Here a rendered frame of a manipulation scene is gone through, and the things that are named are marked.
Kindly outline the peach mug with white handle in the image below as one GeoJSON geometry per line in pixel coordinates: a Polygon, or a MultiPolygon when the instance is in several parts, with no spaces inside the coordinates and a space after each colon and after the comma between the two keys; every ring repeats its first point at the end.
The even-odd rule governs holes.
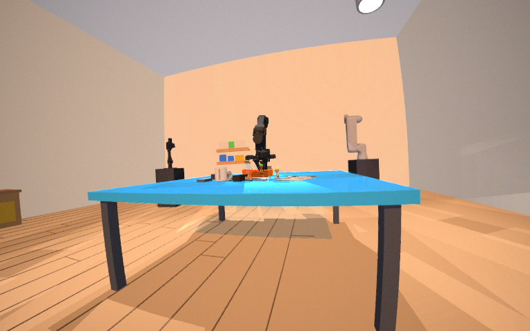
{"type": "Polygon", "coordinates": [[[215,180],[227,181],[227,167],[215,168],[215,180]]]}

